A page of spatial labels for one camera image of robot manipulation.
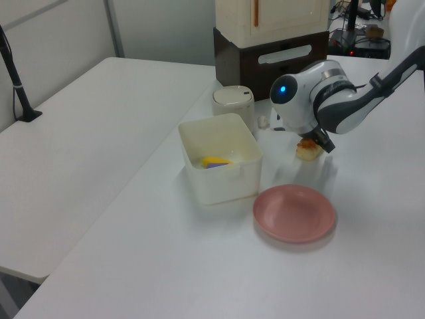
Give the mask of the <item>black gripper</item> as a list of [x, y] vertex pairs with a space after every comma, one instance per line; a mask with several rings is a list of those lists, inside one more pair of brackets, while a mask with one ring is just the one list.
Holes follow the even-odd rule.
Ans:
[[331, 153], [335, 149], [334, 143], [331, 141], [327, 132], [321, 130], [312, 130], [302, 134], [302, 138], [311, 139], [316, 142], [325, 152]]

